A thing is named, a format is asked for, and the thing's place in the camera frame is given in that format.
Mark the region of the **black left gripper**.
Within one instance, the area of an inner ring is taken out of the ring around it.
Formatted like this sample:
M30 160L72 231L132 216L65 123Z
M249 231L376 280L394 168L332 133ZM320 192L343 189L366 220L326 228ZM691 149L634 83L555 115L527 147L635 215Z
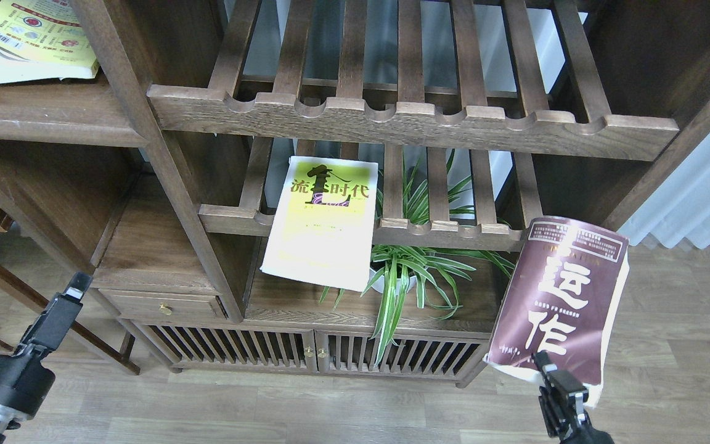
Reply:
M17 356L0 356L0 443L5 432L30 421L45 401L56 376L41 359L56 351L83 307L92 276L78 272L29 326Z

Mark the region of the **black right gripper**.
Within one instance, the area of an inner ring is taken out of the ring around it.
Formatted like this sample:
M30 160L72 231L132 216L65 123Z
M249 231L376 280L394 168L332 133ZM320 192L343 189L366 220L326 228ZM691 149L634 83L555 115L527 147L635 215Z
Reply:
M567 370L558 368L545 351L532 354L542 376L539 402L550 438L570 444L613 444L608 432L591 427L584 402L588 389Z

